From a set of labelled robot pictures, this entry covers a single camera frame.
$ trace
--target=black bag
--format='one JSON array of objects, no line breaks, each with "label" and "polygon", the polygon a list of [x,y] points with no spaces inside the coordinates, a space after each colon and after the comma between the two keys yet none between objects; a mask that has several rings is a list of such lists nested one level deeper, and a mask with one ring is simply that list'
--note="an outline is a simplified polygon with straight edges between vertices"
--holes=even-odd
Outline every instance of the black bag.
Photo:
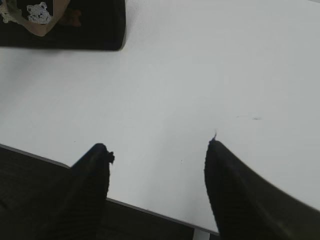
[{"label": "black bag", "polygon": [[[33,31],[21,24],[8,21],[1,1],[4,0],[0,0],[0,46],[116,51],[123,45],[126,28],[125,0],[71,0],[63,17],[59,18],[52,29],[46,31],[48,33],[45,36],[42,32],[33,34]],[[44,5],[51,14],[50,2],[18,0],[17,8],[21,10],[23,18],[27,19],[29,4]]]}]

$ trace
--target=white tabletop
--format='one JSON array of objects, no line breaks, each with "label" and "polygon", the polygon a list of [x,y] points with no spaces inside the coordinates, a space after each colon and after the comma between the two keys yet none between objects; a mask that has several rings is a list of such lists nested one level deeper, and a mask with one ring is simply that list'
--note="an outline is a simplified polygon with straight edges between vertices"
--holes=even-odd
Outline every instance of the white tabletop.
[{"label": "white tabletop", "polygon": [[320,209],[320,4],[128,0],[120,52],[0,49],[0,144],[74,164],[115,153],[108,197],[217,231],[217,139]]}]

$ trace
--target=table surface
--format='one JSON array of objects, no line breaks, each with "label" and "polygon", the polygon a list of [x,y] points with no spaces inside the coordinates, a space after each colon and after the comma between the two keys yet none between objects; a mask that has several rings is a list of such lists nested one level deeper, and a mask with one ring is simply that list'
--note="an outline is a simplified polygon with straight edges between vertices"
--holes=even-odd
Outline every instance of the table surface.
[{"label": "table surface", "polygon": [[74,164],[115,153],[108,197],[217,231],[217,139],[320,209],[320,4],[127,0],[120,52],[0,48],[0,144]]}]

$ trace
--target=white table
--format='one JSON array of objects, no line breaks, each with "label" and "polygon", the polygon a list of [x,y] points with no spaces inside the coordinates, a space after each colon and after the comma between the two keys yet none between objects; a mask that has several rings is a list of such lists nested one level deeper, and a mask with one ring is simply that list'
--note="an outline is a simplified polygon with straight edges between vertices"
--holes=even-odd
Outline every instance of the white table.
[{"label": "white table", "polygon": [[204,158],[217,129],[320,209],[320,4],[128,0],[120,52],[0,49],[0,144],[74,164],[115,152],[108,197],[217,231]]}]

